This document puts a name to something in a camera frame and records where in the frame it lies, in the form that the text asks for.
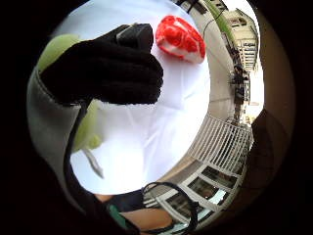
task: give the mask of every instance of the white surface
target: white surface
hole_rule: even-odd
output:
[[[169,0],[95,0],[73,11],[54,34],[75,33],[92,39],[133,23],[151,24],[156,32],[167,15],[182,17],[196,27]],[[93,171],[81,151],[71,156],[79,183],[92,193],[126,193],[158,180],[184,156],[201,126],[209,101],[206,57],[202,64],[193,65],[165,55],[155,44],[152,54],[164,70],[158,101],[154,105],[101,105],[99,131],[104,143],[92,153],[105,178]]]

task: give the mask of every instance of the green fabric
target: green fabric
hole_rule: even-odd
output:
[[[39,71],[44,71],[54,63],[72,45],[79,42],[79,37],[74,34],[63,34],[53,38],[42,52],[37,66]]]
[[[53,38],[47,44],[38,60],[37,67],[39,72],[43,72],[58,60],[65,50],[79,41],[79,37],[74,34],[63,34]],[[82,148],[95,149],[103,142],[101,137],[94,133],[96,130],[97,110],[97,101],[93,100],[87,109],[86,116],[78,126],[73,142],[73,152]]]
[[[114,205],[109,205],[109,214],[117,222],[117,224],[123,229],[127,230],[128,226],[126,219],[120,215],[117,208]]]

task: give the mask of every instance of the black strap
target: black strap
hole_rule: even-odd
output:
[[[188,227],[185,228],[184,232],[181,235],[187,235],[187,234],[191,233],[192,231],[194,231],[198,225],[197,207],[199,206],[199,203],[191,200],[191,198],[187,195],[187,193],[185,193],[179,186],[177,186],[174,183],[170,183],[170,182],[149,183],[142,189],[143,194],[148,193],[149,191],[151,191],[153,188],[157,187],[158,185],[165,185],[165,186],[171,187],[186,197],[186,200],[187,200],[187,202],[191,208],[191,218],[190,218],[190,222],[189,222]],[[166,227],[166,230],[164,230],[165,228],[163,228],[161,232],[165,232],[171,228]]]

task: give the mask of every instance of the hand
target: hand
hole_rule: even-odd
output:
[[[41,73],[50,93],[63,103],[79,100],[90,103],[94,98],[119,105],[155,103],[163,70],[150,53],[153,31],[148,24],[128,27],[122,25],[94,40],[68,48]],[[125,43],[127,37],[120,34],[127,28],[127,33],[135,35],[141,43],[136,43],[134,36],[129,37],[130,43]],[[120,45],[117,34],[127,46]]]

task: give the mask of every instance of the building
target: building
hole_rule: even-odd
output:
[[[253,144],[250,128],[235,126],[207,115],[186,157],[188,166],[166,181],[178,185],[198,202],[198,227],[213,222],[232,204],[246,175],[246,155]],[[186,197],[170,187],[145,195],[147,208],[163,208],[174,219],[166,234],[180,234],[191,218]]]
[[[228,10],[227,6],[222,0],[205,0],[205,1],[210,2],[211,4],[215,5],[215,7],[221,12],[224,10]]]
[[[239,9],[224,11],[223,15],[232,30],[234,44],[240,52],[244,69],[253,71],[258,54],[258,36],[253,19]]]

